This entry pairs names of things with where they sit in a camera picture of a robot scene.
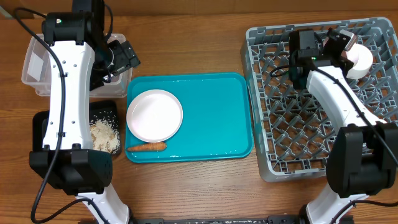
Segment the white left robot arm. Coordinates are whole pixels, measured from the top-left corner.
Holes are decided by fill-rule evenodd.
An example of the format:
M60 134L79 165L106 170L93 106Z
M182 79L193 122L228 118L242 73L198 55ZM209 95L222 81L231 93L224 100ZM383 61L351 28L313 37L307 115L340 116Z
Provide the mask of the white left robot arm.
M98 223L134 223L111 180L111 154L97 151L90 133L90 91L139 65L129 42L110 40L103 1L74 1L70 12L44 15L38 42L50 54L51 91L42 146L29 154L43 185L84 203Z

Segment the white round bowl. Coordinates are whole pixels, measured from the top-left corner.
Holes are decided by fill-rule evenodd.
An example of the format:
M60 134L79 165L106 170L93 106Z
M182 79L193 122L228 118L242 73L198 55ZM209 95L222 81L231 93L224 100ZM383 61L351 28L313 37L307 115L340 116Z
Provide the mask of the white round bowl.
M363 78L369 71L373 63L373 55L371 51L363 45L357 44L358 61L353 63L353 67L348 70L347 78L358 80Z

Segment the pink plate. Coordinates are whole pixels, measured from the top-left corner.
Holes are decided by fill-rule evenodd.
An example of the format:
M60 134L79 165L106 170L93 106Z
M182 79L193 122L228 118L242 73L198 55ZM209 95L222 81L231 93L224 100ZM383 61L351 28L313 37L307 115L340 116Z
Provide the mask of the pink plate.
M129 104L126 122L139 140L162 142L174 136L183 121L183 108L176 96L165 90L147 90Z

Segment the pink bowl with food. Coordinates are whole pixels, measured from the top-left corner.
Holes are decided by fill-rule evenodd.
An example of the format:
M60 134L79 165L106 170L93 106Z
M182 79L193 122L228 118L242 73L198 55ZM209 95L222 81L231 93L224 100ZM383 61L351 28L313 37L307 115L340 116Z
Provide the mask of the pink bowl with food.
M356 50L357 48L357 37L353 37L349 42L344 51L341 53L341 55L348 60L352 61L353 63L356 63L358 61L358 51Z

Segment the orange carrot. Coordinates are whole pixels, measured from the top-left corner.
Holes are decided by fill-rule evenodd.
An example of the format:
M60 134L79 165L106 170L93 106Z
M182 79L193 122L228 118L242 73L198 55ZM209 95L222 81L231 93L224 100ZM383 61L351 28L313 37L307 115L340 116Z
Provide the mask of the orange carrot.
M152 143L145 143L142 145L131 146L127 148L127 151L130 152L139 152L139 151L164 151L167 145L164 142L152 142Z

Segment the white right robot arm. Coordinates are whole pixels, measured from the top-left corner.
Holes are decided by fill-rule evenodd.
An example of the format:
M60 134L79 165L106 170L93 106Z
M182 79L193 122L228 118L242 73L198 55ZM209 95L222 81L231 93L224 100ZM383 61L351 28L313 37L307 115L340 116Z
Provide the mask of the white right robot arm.
M325 40L312 29L289 34L289 78L295 89L316 98L336 131L327 183L304 206L306 223L352 223L350 208L394 185L397 125L370 112L348 85L372 64L371 51L347 30L330 29Z

